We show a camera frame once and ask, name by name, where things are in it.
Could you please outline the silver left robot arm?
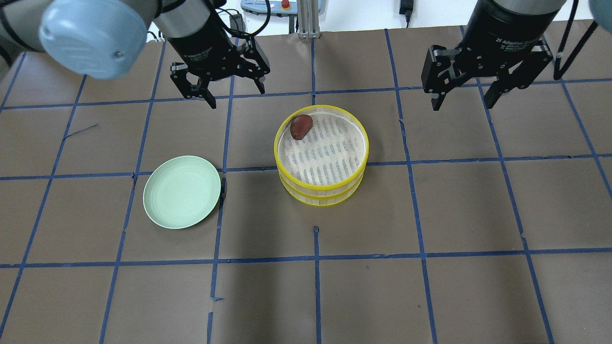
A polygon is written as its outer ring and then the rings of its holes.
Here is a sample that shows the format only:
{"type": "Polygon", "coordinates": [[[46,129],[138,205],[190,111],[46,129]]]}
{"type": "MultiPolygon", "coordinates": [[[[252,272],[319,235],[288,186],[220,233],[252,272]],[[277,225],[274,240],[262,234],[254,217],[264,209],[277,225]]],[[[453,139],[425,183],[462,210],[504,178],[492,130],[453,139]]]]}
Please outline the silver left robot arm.
{"type": "Polygon", "coordinates": [[[232,76],[248,78],[264,94],[269,61],[254,32],[240,22],[228,26],[223,0],[3,0],[1,76],[24,52],[46,53],[77,74],[99,80],[125,76],[145,44],[151,23],[180,56],[170,79],[186,99],[216,108],[208,85],[232,76]]]}

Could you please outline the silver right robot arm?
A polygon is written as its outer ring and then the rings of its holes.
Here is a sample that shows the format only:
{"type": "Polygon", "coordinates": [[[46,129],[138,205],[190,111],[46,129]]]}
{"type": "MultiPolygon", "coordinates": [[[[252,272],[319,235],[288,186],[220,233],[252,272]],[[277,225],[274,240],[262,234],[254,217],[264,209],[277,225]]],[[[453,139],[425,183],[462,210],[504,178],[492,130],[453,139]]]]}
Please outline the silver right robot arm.
{"type": "Polygon", "coordinates": [[[423,89],[438,111],[448,92],[476,77],[494,77],[484,96],[488,109],[514,88],[529,87],[551,61],[559,80],[598,27],[611,30],[611,2],[590,0],[594,21],[562,63],[564,48],[579,2],[573,2],[557,54],[544,33],[564,6],[563,0],[479,0],[461,42],[453,49],[432,45],[421,74],[423,89]]]}

